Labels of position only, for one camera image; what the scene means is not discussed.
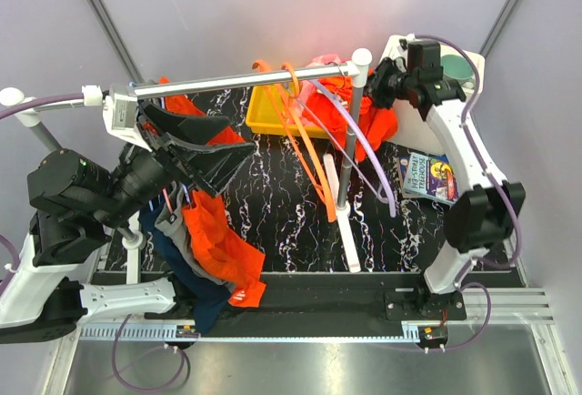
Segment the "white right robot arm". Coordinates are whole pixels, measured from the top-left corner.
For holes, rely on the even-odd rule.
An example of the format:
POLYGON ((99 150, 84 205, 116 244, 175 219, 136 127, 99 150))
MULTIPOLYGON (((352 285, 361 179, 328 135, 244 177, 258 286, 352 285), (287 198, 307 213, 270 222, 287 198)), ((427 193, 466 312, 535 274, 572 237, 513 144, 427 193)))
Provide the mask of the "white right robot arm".
POLYGON ((404 100, 412 106, 444 148, 459 198, 445 217, 446 242, 423 274, 423 290, 412 298, 418 316, 432 319, 446 306, 444 295, 460 288, 478 261, 488 266, 488 251, 514 237, 510 268, 522 250, 518 214, 525 189, 510 183, 487 153, 468 115, 467 96, 455 80, 445 80, 439 65, 406 70, 403 58, 385 57, 368 77, 365 93, 380 106, 404 100))

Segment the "lilac wire clothes hanger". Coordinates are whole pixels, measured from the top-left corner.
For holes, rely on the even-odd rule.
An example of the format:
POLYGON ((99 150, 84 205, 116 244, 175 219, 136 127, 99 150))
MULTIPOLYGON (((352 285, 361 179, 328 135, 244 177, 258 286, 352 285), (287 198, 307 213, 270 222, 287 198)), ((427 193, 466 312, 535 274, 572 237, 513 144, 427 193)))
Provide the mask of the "lilac wire clothes hanger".
POLYGON ((368 179, 364 176, 363 172, 360 170, 355 161, 347 154, 347 152, 339 145, 333 136, 330 139, 339 147, 340 152, 343 154, 344 158, 347 159, 348 163, 355 169, 358 175, 367 183, 368 187, 372 190, 377 200, 383 204, 388 205, 389 215, 391 218, 396 216, 396 199, 393 190, 390 186, 389 180, 386 176, 382 165, 380 164, 376 152, 373 150, 366 136, 360 129, 358 123, 352 118, 341 102, 336 98, 334 94, 331 93, 325 86, 323 86, 317 79, 309 78, 307 82, 313 85, 316 90, 324 95, 330 103, 335 107, 336 111, 345 120, 346 125, 350 128, 351 133, 356 137, 357 142, 359 142, 362 148, 365 150, 366 156, 369 162, 372 164, 376 174, 379 178, 379 188, 375 189, 368 179))

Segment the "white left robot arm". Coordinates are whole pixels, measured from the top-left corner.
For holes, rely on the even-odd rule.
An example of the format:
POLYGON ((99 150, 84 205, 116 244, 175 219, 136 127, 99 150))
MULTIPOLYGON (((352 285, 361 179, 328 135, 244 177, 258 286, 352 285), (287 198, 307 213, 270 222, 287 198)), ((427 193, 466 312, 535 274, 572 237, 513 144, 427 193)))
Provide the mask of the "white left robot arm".
POLYGON ((172 183, 218 196, 254 150, 246 141, 223 139, 224 116, 179 115, 149 100, 138 104, 134 125, 140 143, 126 143, 113 170, 61 148, 28 175, 35 215, 18 267, 1 284, 4 344, 60 339, 101 318, 184 319, 195 311, 195 294, 176 276, 116 286, 69 278, 112 231, 140 244, 130 218, 172 183))

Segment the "orange clothes hanger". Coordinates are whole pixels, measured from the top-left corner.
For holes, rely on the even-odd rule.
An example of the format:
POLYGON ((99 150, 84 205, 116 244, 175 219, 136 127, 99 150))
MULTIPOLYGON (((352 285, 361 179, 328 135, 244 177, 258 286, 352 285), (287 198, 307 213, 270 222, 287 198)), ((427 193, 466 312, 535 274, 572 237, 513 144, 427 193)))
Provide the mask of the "orange clothes hanger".
POLYGON ((275 99, 272 96, 269 98, 271 99, 271 103, 276 109, 277 115, 285 128, 285 138, 288 140, 289 145, 293 148, 296 158, 298 159, 300 165, 303 167, 306 176, 308 177, 308 180, 315 190, 317 196, 324 203, 327 220, 330 223, 333 223, 336 221, 336 207, 335 201, 333 200, 332 191, 326 177, 326 172, 316 152, 313 141, 305 131, 304 124, 300 121, 298 110, 296 109, 296 104, 299 103, 299 96, 303 91, 303 87, 301 81, 297 79, 295 71, 291 65, 284 63, 283 68, 292 75, 292 79, 288 84, 290 88, 286 89, 282 83, 274 83, 273 86, 276 86, 277 90, 279 91, 279 94, 283 100, 283 108, 285 109, 285 113, 294 119, 300 133, 299 137, 290 133, 286 122, 283 120, 281 113, 279 113, 279 109, 275 104, 275 99))

